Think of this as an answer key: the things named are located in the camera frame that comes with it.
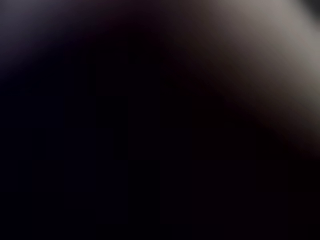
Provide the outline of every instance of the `dark background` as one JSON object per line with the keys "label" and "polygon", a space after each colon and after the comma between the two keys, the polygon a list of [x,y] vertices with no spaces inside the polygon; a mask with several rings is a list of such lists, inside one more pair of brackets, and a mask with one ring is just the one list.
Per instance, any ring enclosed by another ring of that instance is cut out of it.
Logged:
{"label": "dark background", "polygon": [[64,41],[1,75],[8,206],[127,223],[130,151],[145,169],[139,204],[159,206],[143,223],[318,223],[319,164],[207,92],[143,20]]}
{"label": "dark background", "polygon": [[8,211],[23,209],[35,221],[128,222],[123,34],[63,41],[1,75],[0,192]]}

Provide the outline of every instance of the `blurred object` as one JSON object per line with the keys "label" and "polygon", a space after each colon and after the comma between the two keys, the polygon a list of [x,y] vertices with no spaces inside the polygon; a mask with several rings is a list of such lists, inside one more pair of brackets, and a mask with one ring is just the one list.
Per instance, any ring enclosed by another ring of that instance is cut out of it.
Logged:
{"label": "blurred object", "polygon": [[302,1],[309,6],[311,11],[316,15],[317,18],[320,17],[320,0],[302,0]]}

